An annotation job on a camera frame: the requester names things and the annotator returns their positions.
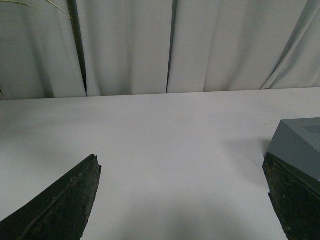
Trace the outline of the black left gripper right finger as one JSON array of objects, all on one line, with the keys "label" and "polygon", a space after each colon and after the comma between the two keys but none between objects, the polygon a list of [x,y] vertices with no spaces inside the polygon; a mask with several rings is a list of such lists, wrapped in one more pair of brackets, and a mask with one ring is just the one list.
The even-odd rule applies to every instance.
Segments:
[{"label": "black left gripper right finger", "polygon": [[262,165],[272,207],[289,240],[320,238],[320,182],[271,153]]}]

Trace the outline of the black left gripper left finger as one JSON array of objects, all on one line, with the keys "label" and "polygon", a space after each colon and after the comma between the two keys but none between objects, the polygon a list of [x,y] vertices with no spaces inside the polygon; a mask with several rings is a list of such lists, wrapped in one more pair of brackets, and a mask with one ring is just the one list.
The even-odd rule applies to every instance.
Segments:
[{"label": "black left gripper left finger", "polygon": [[91,154],[0,222],[2,240],[79,240],[96,199],[102,167]]}]

